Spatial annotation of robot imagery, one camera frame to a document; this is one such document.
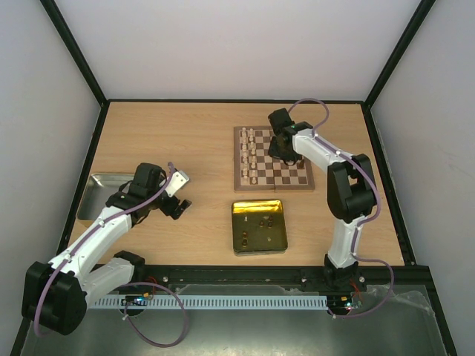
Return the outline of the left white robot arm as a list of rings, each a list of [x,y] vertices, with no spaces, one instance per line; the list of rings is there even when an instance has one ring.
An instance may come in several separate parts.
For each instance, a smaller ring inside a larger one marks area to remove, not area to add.
[[[98,217],[76,241],[48,262],[34,262],[28,268],[22,316],[32,322],[37,336],[49,331],[70,334],[96,301],[139,274],[143,258],[127,251],[100,268],[96,264],[151,211],[160,210],[179,219],[191,203],[176,194],[188,182],[186,173],[171,162],[167,170],[151,163],[139,164],[133,178],[110,195]]]

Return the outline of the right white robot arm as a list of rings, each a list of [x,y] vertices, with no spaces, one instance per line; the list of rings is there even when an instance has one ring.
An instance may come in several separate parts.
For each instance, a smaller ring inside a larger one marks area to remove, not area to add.
[[[294,122],[285,108],[268,116],[274,137],[269,155],[285,163],[306,158],[327,175],[327,205],[335,218],[332,245],[324,257],[324,283],[338,291],[358,277],[356,258],[363,224],[379,206],[371,161],[322,138],[308,122]]]

